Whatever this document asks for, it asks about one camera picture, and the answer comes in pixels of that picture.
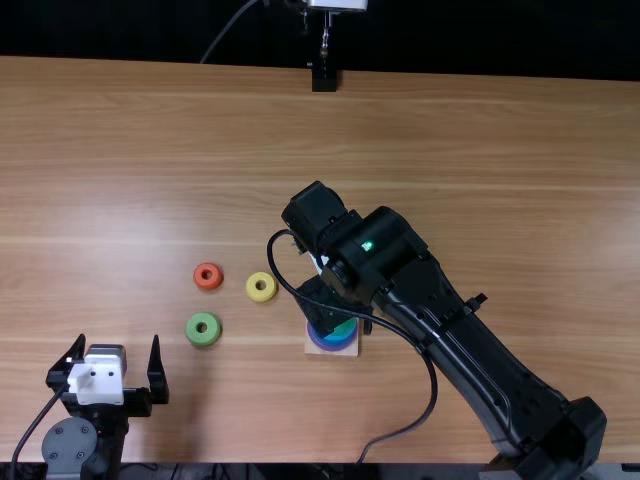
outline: green ring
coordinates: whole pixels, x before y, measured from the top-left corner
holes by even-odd
[[[203,332],[198,331],[200,325],[206,325],[206,330]],[[220,320],[218,317],[211,313],[196,313],[187,322],[184,329],[184,333],[189,340],[196,347],[208,347],[215,342],[220,336]]]

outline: purple ring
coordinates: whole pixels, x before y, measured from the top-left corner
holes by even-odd
[[[340,350],[344,350],[349,345],[353,343],[353,340],[358,335],[358,327],[356,323],[356,328],[353,329],[353,333],[345,338],[342,342],[337,343],[335,345],[327,345],[322,341],[322,339],[318,336],[316,331],[313,329],[311,324],[307,322],[307,333],[309,334],[309,338],[311,341],[320,349],[325,350],[327,352],[338,352]]]

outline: black background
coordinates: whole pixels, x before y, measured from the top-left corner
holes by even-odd
[[[0,0],[0,54],[197,62],[242,0]],[[303,67],[300,17],[251,7],[211,63]],[[640,2],[369,0],[333,33],[342,69],[640,79]]]

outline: wooden table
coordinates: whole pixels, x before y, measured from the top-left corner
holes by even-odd
[[[406,216],[480,317],[609,425],[600,459],[640,455],[640,87],[633,83],[0,59],[0,459],[84,332],[122,343],[144,385],[160,335],[171,403],[132,419],[124,460],[334,461],[413,420],[424,364],[376,329],[358,359],[303,354],[281,291],[246,296],[289,198],[320,179],[348,206]],[[313,272],[288,242],[294,283]],[[191,275],[219,263],[219,291]],[[212,311],[220,341],[184,324]],[[494,449],[441,376],[433,417],[370,461],[485,462]],[[42,436],[21,459],[40,460]]]

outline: black cable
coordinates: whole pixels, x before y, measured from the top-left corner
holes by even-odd
[[[294,12],[296,12],[299,15],[303,15],[304,14],[304,8],[303,7],[298,7],[298,6],[294,5],[290,0],[282,0],[282,1],[283,1],[285,6],[289,10],[293,10]]]
[[[227,24],[220,31],[220,33],[216,35],[216,38],[213,39],[213,42],[211,42],[211,45],[209,45],[209,48],[207,48],[207,51],[204,53],[204,55],[200,59],[200,63],[204,63],[207,61],[207,58],[209,58],[209,55],[211,55],[211,52],[213,52],[213,49],[216,48],[216,45],[218,45],[220,40],[222,40],[222,37],[224,37],[224,35],[229,31],[229,29],[233,27],[233,24],[236,23],[238,18],[240,18],[242,14],[249,9],[249,7],[251,7],[256,3],[258,3],[258,0],[249,0],[242,7],[238,9],[238,11],[233,15],[233,17],[231,17],[231,20],[227,22]]]
[[[331,474],[322,468],[322,465],[316,465],[315,463],[310,463],[309,465],[318,470],[327,480],[331,480]]]
[[[406,331],[404,331],[400,327],[398,327],[398,326],[394,325],[393,323],[388,322],[387,320],[384,320],[384,319],[382,319],[380,317],[376,317],[375,315],[368,315],[368,314],[352,311],[352,310],[349,310],[349,309],[346,309],[346,308],[334,307],[334,306],[331,306],[331,305],[326,305],[326,304],[321,303],[321,302],[317,302],[317,301],[313,300],[312,298],[309,298],[306,295],[298,292],[295,288],[293,288],[293,286],[291,286],[291,284],[289,284],[289,282],[287,282],[285,280],[285,278],[282,276],[282,274],[278,270],[278,267],[276,266],[275,259],[273,257],[273,244],[275,243],[275,241],[278,238],[280,238],[280,237],[282,237],[284,235],[291,235],[293,238],[296,238],[295,234],[291,230],[280,230],[279,232],[274,233],[271,236],[271,238],[269,239],[269,241],[267,242],[267,261],[269,262],[269,267],[271,268],[271,271],[273,272],[273,276],[276,277],[278,282],[280,282],[280,284],[283,286],[283,288],[287,292],[289,292],[294,297],[296,297],[296,298],[298,298],[298,299],[300,299],[300,300],[302,300],[304,302],[307,302],[307,303],[309,303],[311,305],[314,305],[314,306],[316,306],[318,308],[322,308],[322,309],[327,310],[329,312],[340,313],[340,314],[343,314],[343,315],[355,316],[355,317],[358,317],[358,318],[362,318],[364,320],[369,320],[372,323],[380,325],[381,327],[384,327],[384,328],[386,328],[388,330],[391,330],[392,332],[400,335],[413,348],[415,348],[416,351],[420,354],[420,357],[424,361],[425,365],[427,366],[427,370],[429,372],[429,380],[431,381],[431,397],[429,398],[429,403],[427,404],[427,408],[424,410],[424,412],[415,421],[413,421],[412,423],[410,423],[406,427],[403,427],[403,428],[401,428],[399,430],[395,430],[395,431],[393,431],[391,433],[387,433],[385,435],[381,435],[379,437],[376,437],[373,440],[371,440],[369,443],[367,443],[365,445],[364,449],[362,450],[362,453],[360,454],[360,458],[356,462],[357,465],[360,465],[362,462],[364,462],[364,459],[367,456],[367,453],[369,452],[371,447],[373,447],[375,444],[383,442],[383,441],[388,440],[390,438],[397,437],[399,435],[403,435],[405,433],[409,433],[409,432],[415,430],[416,428],[418,428],[420,425],[422,425],[425,422],[425,420],[427,420],[427,418],[429,418],[429,416],[433,412],[433,409],[436,406],[436,401],[438,399],[438,377],[436,376],[436,370],[435,370],[435,368],[433,366],[433,362],[431,361],[431,357],[429,356],[429,354],[427,352],[423,352],[423,349],[418,344],[418,341],[415,338],[413,338],[412,335],[410,335],[409,333],[407,333]]]
[[[176,463],[176,466],[173,467],[173,472],[171,473],[171,478],[169,480],[173,480],[173,478],[176,476],[176,472],[178,471],[178,467],[180,466],[180,463]]]
[[[27,440],[29,440],[29,437],[31,436],[33,431],[40,424],[40,422],[45,417],[45,415],[47,413],[49,413],[49,410],[51,410],[51,407],[53,407],[53,405],[62,396],[62,394],[64,393],[66,388],[67,388],[67,385],[65,383],[62,387],[60,387],[60,389],[56,393],[53,394],[53,397],[51,397],[51,399],[47,402],[47,404],[44,406],[44,408],[40,411],[40,413],[35,418],[35,420],[31,423],[31,425],[29,425],[29,428],[27,428],[27,431],[24,432],[24,435],[22,436],[22,438],[18,442],[18,446],[16,447],[16,450],[13,452],[13,457],[11,457],[11,468],[9,470],[9,479],[10,480],[16,480],[16,467],[18,466],[18,456],[20,455],[20,452],[24,448],[24,445],[27,443]]]
[[[120,471],[122,472],[123,470],[126,470],[127,468],[130,467],[143,467],[146,468],[147,470],[151,470],[152,472],[155,472],[156,470],[158,470],[158,464],[157,463],[150,463],[150,464],[146,464],[146,463],[126,463],[124,465],[122,465],[120,467]]]
[[[222,475],[224,475],[224,476],[227,478],[227,480],[231,480],[231,477],[230,477],[230,476],[229,476],[229,474],[227,473],[227,469],[226,469],[226,467],[224,466],[224,463],[221,463],[221,464],[220,464],[220,468],[222,469]]]

